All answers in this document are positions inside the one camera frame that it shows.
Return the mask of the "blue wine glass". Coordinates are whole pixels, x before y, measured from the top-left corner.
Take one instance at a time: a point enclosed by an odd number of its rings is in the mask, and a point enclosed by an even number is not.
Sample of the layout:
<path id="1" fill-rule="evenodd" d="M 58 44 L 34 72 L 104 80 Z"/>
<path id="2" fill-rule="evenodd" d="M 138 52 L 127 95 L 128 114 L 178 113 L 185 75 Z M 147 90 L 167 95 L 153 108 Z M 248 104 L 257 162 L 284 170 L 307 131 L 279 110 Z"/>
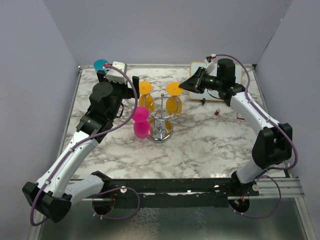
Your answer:
<path id="1" fill-rule="evenodd" d="M 105 59 L 98 59 L 94 62 L 93 67 L 95 69 L 96 72 L 98 71 L 104 71 L 107 72 L 106 68 L 104 67 L 104 65 L 107 65 L 109 62 Z"/>

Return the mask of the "pink wine glass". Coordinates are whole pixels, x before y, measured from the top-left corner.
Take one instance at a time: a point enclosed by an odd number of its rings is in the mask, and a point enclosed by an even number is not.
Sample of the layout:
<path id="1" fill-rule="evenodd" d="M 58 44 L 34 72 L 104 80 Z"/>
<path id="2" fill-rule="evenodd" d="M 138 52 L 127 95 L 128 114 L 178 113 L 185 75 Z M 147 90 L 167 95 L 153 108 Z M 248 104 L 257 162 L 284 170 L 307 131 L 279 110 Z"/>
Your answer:
<path id="1" fill-rule="evenodd" d="M 133 132 L 137 138 L 145 139 L 151 134 L 151 126 L 148 121 L 149 114 L 147 108 L 143 106 L 136 108 L 132 119 L 134 121 Z"/>

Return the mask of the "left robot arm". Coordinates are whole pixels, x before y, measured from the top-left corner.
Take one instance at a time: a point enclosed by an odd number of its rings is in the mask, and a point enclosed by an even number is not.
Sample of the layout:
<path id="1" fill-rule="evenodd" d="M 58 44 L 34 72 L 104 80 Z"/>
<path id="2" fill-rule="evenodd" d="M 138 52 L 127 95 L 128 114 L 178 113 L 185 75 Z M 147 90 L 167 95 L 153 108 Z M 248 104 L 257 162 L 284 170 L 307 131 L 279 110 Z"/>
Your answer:
<path id="1" fill-rule="evenodd" d="M 90 105 L 69 144 L 42 177 L 36 182 L 28 181 L 22 188 L 31 206 L 32 226 L 37 226 L 34 211 L 41 213 L 45 220 L 58 223 L 72 205 L 94 195 L 106 197 L 111 191 L 111 179 L 99 171 L 74 184 L 70 180 L 91 151 L 108 133 L 116 130 L 113 122 L 123 114 L 123 100 L 134 99 L 134 104 L 138 105 L 140 79 L 137 76 L 129 78 L 122 71 L 119 80 L 113 80 L 103 70 L 96 74 L 98 83 L 89 95 Z"/>

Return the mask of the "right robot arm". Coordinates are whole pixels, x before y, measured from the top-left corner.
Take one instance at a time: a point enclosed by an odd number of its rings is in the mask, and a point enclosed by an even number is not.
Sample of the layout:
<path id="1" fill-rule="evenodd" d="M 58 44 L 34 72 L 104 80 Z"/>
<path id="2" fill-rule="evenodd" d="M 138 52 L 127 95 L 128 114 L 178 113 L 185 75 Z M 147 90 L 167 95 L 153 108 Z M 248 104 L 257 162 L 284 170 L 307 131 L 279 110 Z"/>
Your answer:
<path id="1" fill-rule="evenodd" d="M 199 67 L 179 87 L 195 94 L 206 90 L 218 92 L 219 98 L 239 113 L 256 134 L 251 160 L 232 174 L 234 180 L 229 189 L 234 195 L 242 195 L 258 176 L 269 168 L 277 169 L 292 157 L 292 127 L 269 116 L 250 97 L 248 90 L 236 82 L 236 65 L 232 59 L 219 59 L 216 75 L 211 75 L 208 68 Z"/>

